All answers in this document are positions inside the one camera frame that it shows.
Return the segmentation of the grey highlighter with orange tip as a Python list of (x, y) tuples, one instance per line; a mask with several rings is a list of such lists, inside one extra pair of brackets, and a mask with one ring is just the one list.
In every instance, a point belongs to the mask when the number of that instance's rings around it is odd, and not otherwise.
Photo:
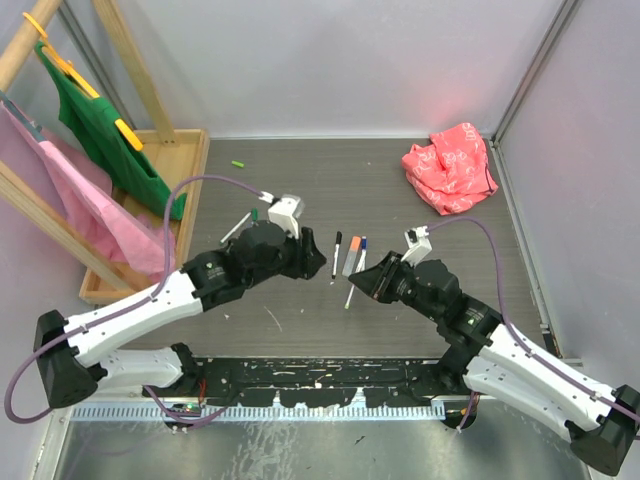
[(358, 250), (349, 250), (344, 261), (342, 275), (345, 277), (350, 276), (355, 268), (356, 260), (358, 256)]

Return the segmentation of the white pen with lime end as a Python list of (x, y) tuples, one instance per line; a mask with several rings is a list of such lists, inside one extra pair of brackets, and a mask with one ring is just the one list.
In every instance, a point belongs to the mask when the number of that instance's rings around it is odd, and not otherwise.
[[(362, 258), (361, 260), (359, 259), (358, 264), (357, 264), (357, 266), (355, 268), (355, 273), (361, 272), (365, 268), (365, 264), (366, 264), (366, 257)], [(350, 290), (349, 290), (349, 294), (348, 294), (346, 302), (344, 304), (344, 309), (345, 310), (348, 310), (350, 308), (354, 291), (355, 291), (355, 286), (351, 285)]]

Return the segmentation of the white pen with black end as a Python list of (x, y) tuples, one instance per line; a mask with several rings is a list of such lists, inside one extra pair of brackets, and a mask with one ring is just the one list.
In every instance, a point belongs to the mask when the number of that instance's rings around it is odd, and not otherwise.
[(331, 280), (335, 280), (337, 277), (338, 263), (339, 263), (339, 255), (340, 255), (340, 245), (336, 245), (334, 242), (334, 252), (332, 258), (332, 269), (331, 269)]

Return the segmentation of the orange highlighter cap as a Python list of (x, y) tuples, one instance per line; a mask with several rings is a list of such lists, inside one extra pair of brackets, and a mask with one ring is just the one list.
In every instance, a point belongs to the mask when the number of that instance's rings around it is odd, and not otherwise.
[(359, 236), (353, 236), (350, 243), (349, 251), (357, 252), (361, 247), (361, 241), (362, 239)]

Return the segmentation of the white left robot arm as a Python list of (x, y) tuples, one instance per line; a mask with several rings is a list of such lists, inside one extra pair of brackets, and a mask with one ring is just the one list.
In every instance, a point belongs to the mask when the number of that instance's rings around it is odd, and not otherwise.
[(217, 250), (195, 256), (153, 285), (92, 312), (64, 317), (52, 310), (36, 324), (34, 351), (47, 403), (52, 409), (75, 405), (107, 386), (142, 384), (194, 393), (200, 372), (185, 347), (157, 353), (122, 351), (161, 326), (236, 301), (264, 281), (282, 275), (309, 280), (326, 264), (312, 229), (287, 235), (268, 221), (244, 230)]

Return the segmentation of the white marker with green end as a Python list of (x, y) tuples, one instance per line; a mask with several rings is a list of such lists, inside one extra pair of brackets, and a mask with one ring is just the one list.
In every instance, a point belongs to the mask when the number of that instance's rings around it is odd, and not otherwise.
[(228, 232), (223, 235), (223, 237), (219, 240), (219, 244), (223, 245), (225, 242), (231, 239), (233, 235), (251, 219), (252, 213), (247, 212)]

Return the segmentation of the coral patterned cloth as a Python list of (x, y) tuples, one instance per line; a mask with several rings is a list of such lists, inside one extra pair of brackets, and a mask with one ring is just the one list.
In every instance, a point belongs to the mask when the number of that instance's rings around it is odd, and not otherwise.
[(468, 122), (430, 135), (426, 146), (412, 145), (401, 165), (415, 192), (441, 216), (466, 212), (498, 191), (484, 140)]

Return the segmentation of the wooden rack base tray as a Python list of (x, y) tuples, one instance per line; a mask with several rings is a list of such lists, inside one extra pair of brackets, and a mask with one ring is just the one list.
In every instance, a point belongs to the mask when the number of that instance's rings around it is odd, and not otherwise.
[(164, 266), (163, 214), (173, 187), (204, 173), (209, 135), (201, 129), (176, 130), (173, 140), (155, 130), (111, 128), (103, 140), (80, 134), (89, 159), (106, 170), (111, 197), (95, 180), (86, 185), (99, 195), (90, 209), (90, 230), (98, 247), (124, 275), (124, 285), (113, 287), (88, 270), (79, 296), (89, 304), (107, 305), (139, 292), (162, 276)]

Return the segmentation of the pink cloth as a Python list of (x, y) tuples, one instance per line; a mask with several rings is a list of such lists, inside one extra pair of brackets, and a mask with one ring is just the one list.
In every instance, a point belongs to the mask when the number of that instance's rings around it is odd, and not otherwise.
[(42, 128), (37, 142), (1, 105), (1, 160), (107, 259), (152, 282), (164, 269), (164, 232), (112, 197), (112, 181), (78, 149)]

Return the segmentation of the green cloth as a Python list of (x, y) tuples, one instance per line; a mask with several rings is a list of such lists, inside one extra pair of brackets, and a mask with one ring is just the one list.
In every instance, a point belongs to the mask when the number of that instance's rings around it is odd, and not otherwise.
[(170, 189), (142, 151), (136, 151), (114, 125), (118, 111), (105, 98), (91, 99), (67, 78), (43, 50), (34, 52), (49, 73), (59, 96), (59, 120), (71, 130), (87, 156), (113, 185), (162, 217)]

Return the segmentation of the blue-grey clothes hanger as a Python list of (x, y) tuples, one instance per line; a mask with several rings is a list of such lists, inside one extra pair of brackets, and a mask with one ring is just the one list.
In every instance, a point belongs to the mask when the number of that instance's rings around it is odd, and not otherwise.
[(46, 140), (42, 134), (42, 127), (36, 122), (30, 120), (3, 92), (0, 91), (1, 102), (5, 108), (13, 115), (13, 117), (24, 126), (26, 131), (37, 141), (43, 142)]

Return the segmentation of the yellow clothes hanger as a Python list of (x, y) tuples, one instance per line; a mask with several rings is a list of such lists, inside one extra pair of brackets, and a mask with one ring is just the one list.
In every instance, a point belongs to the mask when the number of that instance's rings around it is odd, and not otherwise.
[[(31, 23), (31, 25), (37, 30), (40, 35), (40, 41), (44, 44), (43, 50), (51, 57), (51, 60), (56, 65), (56, 68), (60, 70), (67, 78), (71, 79), (77, 87), (84, 93), (85, 96), (91, 99), (100, 99), (99, 93), (76, 71), (71, 61), (63, 59), (55, 50), (53, 45), (48, 40), (48, 35), (43, 27), (27, 12), (22, 13), (23, 17)], [(136, 150), (143, 150), (143, 143), (124, 121), (120, 114), (116, 115), (114, 125), (119, 130), (120, 134), (126, 139), (126, 141)]]

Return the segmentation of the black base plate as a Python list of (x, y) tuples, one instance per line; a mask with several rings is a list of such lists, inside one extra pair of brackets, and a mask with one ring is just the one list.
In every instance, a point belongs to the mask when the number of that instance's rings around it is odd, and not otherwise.
[(195, 359), (182, 380), (154, 393), (203, 398), (209, 406), (345, 407), (357, 393), (365, 406), (429, 406), (434, 399), (469, 395), (462, 381), (446, 383), (435, 361), (391, 358)]

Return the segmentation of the wooden rack frame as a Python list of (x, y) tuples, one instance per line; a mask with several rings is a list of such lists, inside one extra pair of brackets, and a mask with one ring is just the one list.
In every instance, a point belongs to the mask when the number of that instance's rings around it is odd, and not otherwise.
[(167, 209), (168, 185), (109, 102), (84, 95), (87, 84), (72, 66), (54, 61), (55, 50), (34, 19), (16, 33), (1, 58), (3, 88), (31, 52), (60, 83), (62, 117), (89, 151), (37, 129), (3, 98), (1, 195), (85, 266), (102, 268), (121, 286), (140, 290), (174, 265), (174, 237), (126, 211), (111, 191), (119, 188), (160, 215)]

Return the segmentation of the aluminium frame post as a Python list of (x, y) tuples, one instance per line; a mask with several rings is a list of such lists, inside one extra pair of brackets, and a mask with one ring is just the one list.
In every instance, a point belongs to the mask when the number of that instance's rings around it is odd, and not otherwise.
[(562, 0), (490, 139), (498, 147), (583, 2)]

